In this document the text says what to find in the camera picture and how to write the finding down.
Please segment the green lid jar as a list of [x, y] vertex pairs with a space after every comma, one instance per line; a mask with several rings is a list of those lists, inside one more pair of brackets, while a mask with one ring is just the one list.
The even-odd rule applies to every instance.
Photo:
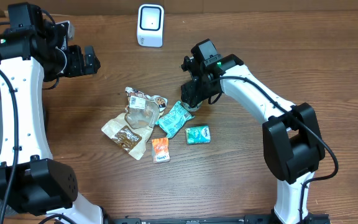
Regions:
[[191, 107], [189, 104], [182, 102], [182, 107], [184, 107], [184, 109], [186, 109], [189, 112], [195, 112], [197, 110], [199, 110], [201, 108], [203, 102], [198, 103], [196, 106]]

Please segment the teal white small packet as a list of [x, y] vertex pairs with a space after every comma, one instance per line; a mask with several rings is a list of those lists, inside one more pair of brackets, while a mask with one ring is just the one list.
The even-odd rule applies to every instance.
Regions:
[[210, 143], [211, 135], [209, 126], [195, 126], [185, 129], [186, 132], [186, 143], [192, 144], [204, 144]]

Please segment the teal snack packet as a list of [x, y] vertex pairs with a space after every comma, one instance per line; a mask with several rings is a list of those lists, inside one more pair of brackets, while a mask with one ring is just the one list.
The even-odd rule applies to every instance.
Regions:
[[166, 137], [171, 139], [187, 121], [193, 118], [194, 116], [181, 105], [181, 101], [177, 101], [165, 116], [157, 120], [156, 124], [166, 132]]

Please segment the orange red snack packet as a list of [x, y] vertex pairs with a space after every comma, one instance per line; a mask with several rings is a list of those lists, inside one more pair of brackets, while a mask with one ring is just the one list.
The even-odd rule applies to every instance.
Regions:
[[169, 162], [169, 140], [168, 138], [158, 138], [152, 140], [153, 163]]

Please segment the brown white snack pouch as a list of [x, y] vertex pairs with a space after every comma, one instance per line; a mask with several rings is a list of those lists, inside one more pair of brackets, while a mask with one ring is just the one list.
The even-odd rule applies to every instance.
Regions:
[[150, 96], [127, 86], [128, 104], [125, 112], [110, 119], [102, 132], [136, 160], [142, 158], [157, 120], [164, 114], [168, 100], [159, 95]]

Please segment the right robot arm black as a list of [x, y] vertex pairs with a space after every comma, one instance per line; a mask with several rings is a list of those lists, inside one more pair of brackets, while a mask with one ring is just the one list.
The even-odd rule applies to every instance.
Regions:
[[237, 56], [219, 54], [209, 39], [192, 48], [181, 69], [191, 75], [181, 86], [186, 109], [195, 111], [204, 100], [212, 105], [225, 94], [262, 125], [264, 159], [277, 178], [277, 199], [271, 215], [247, 215], [245, 223], [329, 223], [328, 215], [307, 209], [310, 180], [325, 157], [314, 109], [281, 98]]

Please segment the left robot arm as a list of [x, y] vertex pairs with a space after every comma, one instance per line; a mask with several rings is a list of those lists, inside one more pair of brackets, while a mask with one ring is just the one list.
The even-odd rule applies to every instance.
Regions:
[[102, 207], [80, 194], [74, 170], [53, 159], [42, 103], [45, 82], [98, 71], [94, 48], [68, 45], [71, 22], [55, 22], [39, 6], [22, 2], [7, 10], [7, 29], [0, 34], [0, 222], [13, 210], [45, 222], [110, 223]]

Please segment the white barcode scanner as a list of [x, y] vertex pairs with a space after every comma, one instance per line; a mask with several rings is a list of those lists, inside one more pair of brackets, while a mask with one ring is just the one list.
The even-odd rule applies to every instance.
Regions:
[[137, 41], [143, 47], [163, 45], [164, 8], [158, 4], [143, 4], [138, 10]]

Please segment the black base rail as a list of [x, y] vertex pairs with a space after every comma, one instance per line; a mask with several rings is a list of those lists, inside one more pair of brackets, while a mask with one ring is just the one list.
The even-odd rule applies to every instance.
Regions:
[[140, 218], [112, 219], [113, 224], [268, 224], [280, 223], [274, 213], [268, 215], [245, 215], [244, 217], [173, 218], [142, 220]]

